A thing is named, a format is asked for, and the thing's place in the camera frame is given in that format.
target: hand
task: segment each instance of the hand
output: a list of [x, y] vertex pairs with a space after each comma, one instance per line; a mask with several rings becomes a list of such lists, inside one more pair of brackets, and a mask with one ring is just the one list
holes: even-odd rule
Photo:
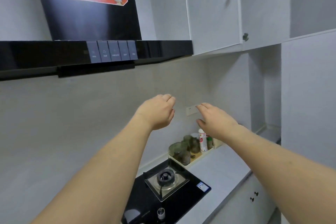
[[208, 103], [202, 103], [196, 107], [204, 118], [204, 121], [197, 120], [197, 124], [207, 135], [213, 138], [225, 141], [232, 136], [236, 128], [239, 128], [238, 123], [218, 107]]
[[138, 108], [134, 116], [141, 117], [149, 124], [151, 130], [158, 130], [170, 124], [175, 113], [174, 104], [175, 98], [170, 94], [157, 95], [146, 100]]

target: burner cap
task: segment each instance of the burner cap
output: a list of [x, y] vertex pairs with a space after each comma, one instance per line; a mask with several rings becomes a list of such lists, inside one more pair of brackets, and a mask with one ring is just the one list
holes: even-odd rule
[[163, 187], [172, 184], [175, 181], [175, 174], [173, 170], [164, 169], [156, 176], [157, 183]]

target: forearm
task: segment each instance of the forearm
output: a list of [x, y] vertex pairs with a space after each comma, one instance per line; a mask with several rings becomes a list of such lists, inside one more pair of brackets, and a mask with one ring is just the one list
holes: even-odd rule
[[120, 223], [151, 128], [137, 116], [65, 185], [37, 223]]
[[290, 223], [336, 223], [336, 172], [240, 126], [225, 140]]

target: finger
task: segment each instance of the finger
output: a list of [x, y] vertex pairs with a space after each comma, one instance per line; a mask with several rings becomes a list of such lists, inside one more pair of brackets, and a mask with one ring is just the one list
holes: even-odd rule
[[173, 108], [173, 106], [175, 105], [175, 101], [176, 101], [176, 98], [174, 97], [171, 97], [167, 103], [171, 106], [171, 108]]
[[208, 104], [208, 103], [201, 103], [201, 105], [205, 106], [206, 108], [211, 108], [213, 105]]
[[204, 130], [204, 128], [205, 128], [205, 122], [202, 121], [201, 119], [196, 120], [196, 122], [199, 125], [199, 127]]
[[171, 98], [170, 94], [166, 94], [162, 97], [166, 102]]
[[171, 122], [171, 120], [174, 118], [174, 114], [175, 114], [175, 110], [171, 110], [170, 116], [169, 116], [169, 123]]
[[196, 108], [199, 110], [199, 112], [201, 113], [201, 115], [203, 115], [203, 113], [208, 110], [208, 108], [206, 108], [204, 105], [197, 105]]

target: blue and white sticker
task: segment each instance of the blue and white sticker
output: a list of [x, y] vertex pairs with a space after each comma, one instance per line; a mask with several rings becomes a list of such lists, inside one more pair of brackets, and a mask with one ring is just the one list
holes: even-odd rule
[[197, 184], [197, 187], [199, 187], [203, 192], [206, 192], [209, 189], [209, 187], [205, 185], [203, 182]]

